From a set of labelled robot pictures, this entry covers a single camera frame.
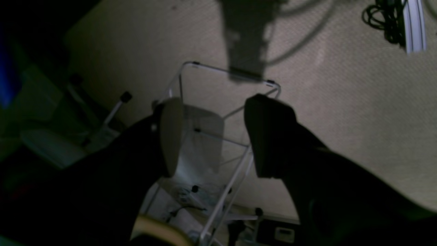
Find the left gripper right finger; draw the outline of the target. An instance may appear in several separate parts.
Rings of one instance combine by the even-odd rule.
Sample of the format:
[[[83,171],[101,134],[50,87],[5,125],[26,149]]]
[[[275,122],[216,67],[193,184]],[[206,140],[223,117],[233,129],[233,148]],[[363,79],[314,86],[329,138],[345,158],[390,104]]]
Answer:
[[[295,150],[326,148],[298,122],[290,105],[266,95],[256,94],[245,100],[244,123],[259,178],[279,178]]]

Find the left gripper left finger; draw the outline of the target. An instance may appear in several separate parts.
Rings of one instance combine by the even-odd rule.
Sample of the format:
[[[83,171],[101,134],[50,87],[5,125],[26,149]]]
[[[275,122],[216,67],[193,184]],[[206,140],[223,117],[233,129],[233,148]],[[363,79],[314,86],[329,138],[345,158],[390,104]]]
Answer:
[[[152,138],[163,176],[175,175],[182,144],[184,104],[173,97],[156,104],[153,111]]]

